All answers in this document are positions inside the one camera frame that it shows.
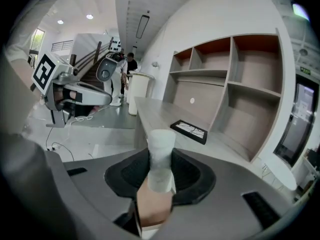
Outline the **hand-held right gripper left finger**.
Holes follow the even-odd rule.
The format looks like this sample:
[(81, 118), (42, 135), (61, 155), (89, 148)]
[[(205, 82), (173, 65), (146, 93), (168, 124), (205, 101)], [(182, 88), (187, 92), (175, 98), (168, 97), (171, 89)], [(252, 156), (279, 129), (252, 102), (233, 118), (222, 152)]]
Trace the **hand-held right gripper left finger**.
[(149, 172), (146, 148), (71, 162), (53, 151), (45, 157), (76, 240), (141, 240), (137, 192)]

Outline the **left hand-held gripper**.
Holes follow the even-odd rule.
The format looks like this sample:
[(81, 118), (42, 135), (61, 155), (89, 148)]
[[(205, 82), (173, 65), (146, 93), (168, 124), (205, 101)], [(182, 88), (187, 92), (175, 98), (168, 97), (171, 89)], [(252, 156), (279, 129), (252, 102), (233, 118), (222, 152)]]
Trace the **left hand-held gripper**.
[(52, 123), (50, 128), (64, 128), (71, 117), (65, 103), (83, 106), (104, 106), (112, 102), (112, 96), (104, 90), (77, 81), (74, 67), (61, 56), (46, 52), (34, 69), (31, 89), (38, 89), (44, 105), (49, 109)]

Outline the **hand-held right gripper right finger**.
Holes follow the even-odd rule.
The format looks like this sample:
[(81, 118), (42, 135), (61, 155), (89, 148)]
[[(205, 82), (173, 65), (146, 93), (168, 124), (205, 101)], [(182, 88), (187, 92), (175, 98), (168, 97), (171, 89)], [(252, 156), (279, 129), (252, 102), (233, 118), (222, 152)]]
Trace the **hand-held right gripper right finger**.
[(174, 149), (171, 170), (171, 212), (151, 240), (272, 240), (291, 221), (293, 205), (240, 165)]

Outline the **small white ball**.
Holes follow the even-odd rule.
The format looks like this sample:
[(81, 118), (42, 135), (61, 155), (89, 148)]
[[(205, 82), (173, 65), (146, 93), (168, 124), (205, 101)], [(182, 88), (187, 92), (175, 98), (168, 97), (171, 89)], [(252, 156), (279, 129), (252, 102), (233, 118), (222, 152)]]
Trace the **small white ball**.
[(148, 135), (149, 172), (147, 185), (156, 193), (167, 193), (172, 188), (172, 151), (176, 134), (167, 129), (154, 129)]

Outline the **person's left forearm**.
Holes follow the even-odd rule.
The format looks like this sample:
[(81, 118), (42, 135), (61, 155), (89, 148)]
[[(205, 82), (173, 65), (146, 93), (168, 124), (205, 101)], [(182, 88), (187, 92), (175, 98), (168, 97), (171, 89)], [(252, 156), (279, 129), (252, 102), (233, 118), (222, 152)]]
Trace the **person's left forearm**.
[(9, 60), (5, 57), (8, 65), (5, 69), (5, 79), (10, 84), (24, 85), (31, 91), (32, 94), (37, 95), (39, 91), (36, 89), (35, 84), (32, 81), (33, 69), (30, 64), (22, 58)]

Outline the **person's left hand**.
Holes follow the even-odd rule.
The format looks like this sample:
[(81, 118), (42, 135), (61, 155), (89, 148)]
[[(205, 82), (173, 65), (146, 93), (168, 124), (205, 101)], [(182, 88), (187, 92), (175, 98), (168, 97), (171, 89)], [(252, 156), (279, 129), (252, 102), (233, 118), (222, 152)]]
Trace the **person's left hand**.
[(75, 91), (62, 88), (57, 89), (53, 92), (54, 100), (56, 102), (60, 102), (63, 100), (74, 100), (76, 98), (77, 93)]

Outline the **white humanoid robot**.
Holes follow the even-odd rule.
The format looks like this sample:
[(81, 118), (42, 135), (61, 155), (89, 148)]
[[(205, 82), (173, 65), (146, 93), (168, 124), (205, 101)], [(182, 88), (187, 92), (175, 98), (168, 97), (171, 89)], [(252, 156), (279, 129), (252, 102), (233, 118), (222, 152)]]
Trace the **white humanoid robot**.
[(122, 71), (126, 60), (121, 52), (110, 52), (100, 62), (96, 78), (103, 83), (103, 90), (112, 97), (110, 105), (120, 107), (119, 101), (122, 88)]

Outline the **dark wooden staircase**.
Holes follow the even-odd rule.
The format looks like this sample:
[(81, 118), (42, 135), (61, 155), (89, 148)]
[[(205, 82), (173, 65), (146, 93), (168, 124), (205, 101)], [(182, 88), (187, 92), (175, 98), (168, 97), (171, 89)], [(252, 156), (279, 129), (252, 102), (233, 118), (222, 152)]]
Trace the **dark wooden staircase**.
[(98, 80), (96, 73), (100, 62), (110, 52), (113, 41), (113, 37), (111, 37), (109, 42), (106, 44), (102, 44), (102, 41), (99, 41), (93, 51), (89, 52), (77, 61), (77, 56), (75, 54), (71, 54), (70, 59), (73, 60), (73, 74), (78, 80), (97, 87), (98, 89), (103, 89), (103, 83)]

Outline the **round white side table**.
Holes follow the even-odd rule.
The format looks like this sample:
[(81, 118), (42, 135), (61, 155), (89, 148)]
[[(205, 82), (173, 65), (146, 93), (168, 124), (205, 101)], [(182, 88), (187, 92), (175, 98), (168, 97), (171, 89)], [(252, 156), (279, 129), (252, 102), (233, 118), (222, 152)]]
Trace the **round white side table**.
[(261, 160), (284, 187), (291, 191), (295, 191), (297, 189), (295, 176), (288, 165), (280, 157), (275, 154), (271, 154), (269, 156), (263, 156)]

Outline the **grey wooden desk with shelves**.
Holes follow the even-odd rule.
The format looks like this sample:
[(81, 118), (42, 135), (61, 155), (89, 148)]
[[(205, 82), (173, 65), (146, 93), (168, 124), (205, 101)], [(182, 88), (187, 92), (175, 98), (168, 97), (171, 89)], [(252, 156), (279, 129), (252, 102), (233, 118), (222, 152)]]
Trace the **grey wooden desk with shelves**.
[(218, 142), (251, 163), (276, 125), (284, 72), (278, 31), (226, 36), (175, 51), (163, 98), (136, 98), (138, 121), (148, 133), (183, 120), (206, 130), (207, 140), (203, 145), (185, 136), (182, 148)]

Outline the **long black ceiling lamp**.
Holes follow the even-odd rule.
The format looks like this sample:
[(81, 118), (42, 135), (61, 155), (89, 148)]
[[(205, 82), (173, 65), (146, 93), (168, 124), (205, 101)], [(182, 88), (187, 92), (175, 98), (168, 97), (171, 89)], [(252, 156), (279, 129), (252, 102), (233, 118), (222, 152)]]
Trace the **long black ceiling lamp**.
[(140, 21), (139, 21), (139, 24), (138, 24), (138, 28), (137, 28), (137, 31), (136, 31), (136, 35), (135, 37), (137, 39), (141, 39), (143, 34), (144, 34), (144, 31), (146, 29), (146, 26), (149, 22), (149, 19), (150, 17), (148, 15), (142, 15), (141, 18), (140, 18)]

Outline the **cream printed shirt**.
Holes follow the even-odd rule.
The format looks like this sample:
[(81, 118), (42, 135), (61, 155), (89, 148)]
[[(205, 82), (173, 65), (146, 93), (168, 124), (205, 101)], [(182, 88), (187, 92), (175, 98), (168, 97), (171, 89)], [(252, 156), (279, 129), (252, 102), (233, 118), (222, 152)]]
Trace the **cream printed shirt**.
[(9, 62), (28, 59), (32, 35), (54, 3), (54, 0), (40, 0), (26, 9), (5, 45), (4, 54)]

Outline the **dark glass door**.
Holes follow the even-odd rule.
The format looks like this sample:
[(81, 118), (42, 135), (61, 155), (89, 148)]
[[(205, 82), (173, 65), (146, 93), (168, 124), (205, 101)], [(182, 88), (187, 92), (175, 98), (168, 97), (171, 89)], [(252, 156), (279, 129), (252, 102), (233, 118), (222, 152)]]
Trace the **dark glass door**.
[(295, 75), (292, 109), (283, 135), (274, 154), (291, 168), (297, 163), (313, 129), (319, 98), (319, 84)]

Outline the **white ribbed pedestal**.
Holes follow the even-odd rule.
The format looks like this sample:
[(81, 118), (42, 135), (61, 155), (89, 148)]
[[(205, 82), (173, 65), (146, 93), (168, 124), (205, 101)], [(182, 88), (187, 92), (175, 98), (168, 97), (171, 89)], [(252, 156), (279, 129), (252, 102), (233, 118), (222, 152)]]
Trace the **white ribbed pedestal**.
[(130, 71), (129, 75), (130, 80), (127, 93), (128, 113), (131, 116), (136, 116), (138, 110), (135, 97), (145, 98), (147, 96), (149, 82), (155, 78), (152, 75), (139, 71)]

